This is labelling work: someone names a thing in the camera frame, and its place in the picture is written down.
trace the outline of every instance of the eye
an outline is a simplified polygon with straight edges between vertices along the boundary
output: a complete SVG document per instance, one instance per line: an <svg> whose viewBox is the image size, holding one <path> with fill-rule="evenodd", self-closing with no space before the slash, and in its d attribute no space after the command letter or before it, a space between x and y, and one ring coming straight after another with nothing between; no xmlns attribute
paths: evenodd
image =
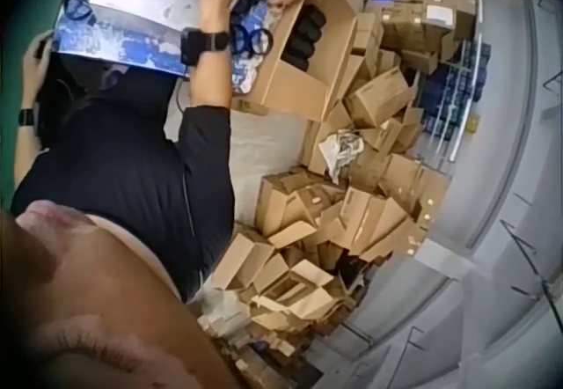
<svg viewBox="0 0 563 389"><path fill-rule="evenodd" d="M77 334L73 337L60 334L54 338L54 341L52 347L36 353L40 365L47 366L58 357L67 354L85 356L126 373L134 373L143 365L141 358L125 349L98 341L88 334Z"/></svg>

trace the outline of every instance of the black shirt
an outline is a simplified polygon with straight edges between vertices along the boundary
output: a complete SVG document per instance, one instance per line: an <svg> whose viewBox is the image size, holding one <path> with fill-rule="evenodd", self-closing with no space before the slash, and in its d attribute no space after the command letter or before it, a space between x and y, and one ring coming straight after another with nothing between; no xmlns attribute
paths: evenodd
<svg viewBox="0 0 563 389"><path fill-rule="evenodd" d="M162 125L130 106L92 102L37 157L11 213L50 200L118 224L160 259L186 301L232 233L230 112L186 109L178 143Z"/></svg>

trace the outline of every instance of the sleeve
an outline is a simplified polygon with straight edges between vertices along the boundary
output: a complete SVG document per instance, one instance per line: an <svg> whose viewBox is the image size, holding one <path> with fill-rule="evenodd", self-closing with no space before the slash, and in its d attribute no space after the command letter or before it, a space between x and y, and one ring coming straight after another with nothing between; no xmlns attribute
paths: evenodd
<svg viewBox="0 0 563 389"><path fill-rule="evenodd" d="M230 181L230 110L189 107L177 147L186 168L186 192L204 268L211 268L232 235L235 197Z"/></svg>

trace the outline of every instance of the wrist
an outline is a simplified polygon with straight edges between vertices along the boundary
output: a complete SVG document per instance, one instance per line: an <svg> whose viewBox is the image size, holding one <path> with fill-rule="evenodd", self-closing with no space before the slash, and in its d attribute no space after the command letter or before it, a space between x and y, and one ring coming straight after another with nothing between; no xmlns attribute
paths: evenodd
<svg viewBox="0 0 563 389"><path fill-rule="evenodd" d="M24 93L21 98L21 108L22 109L31 109L35 104L36 95L34 92L26 92Z"/></svg>
<svg viewBox="0 0 563 389"><path fill-rule="evenodd" d="M200 8L200 29L204 33L229 31L230 9L221 4L205 3Z"/></svg>

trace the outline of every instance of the label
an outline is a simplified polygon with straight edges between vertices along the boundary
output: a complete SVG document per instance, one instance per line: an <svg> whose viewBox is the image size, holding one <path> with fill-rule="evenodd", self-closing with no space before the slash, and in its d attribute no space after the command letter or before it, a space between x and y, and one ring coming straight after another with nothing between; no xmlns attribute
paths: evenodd
<svg viewBox="0 0 563 389"><path fill-rule="evenodd" d="M426 18L443 22L446 26L454 25L454 11L445 6L429 4L426 8Z"/></svg>

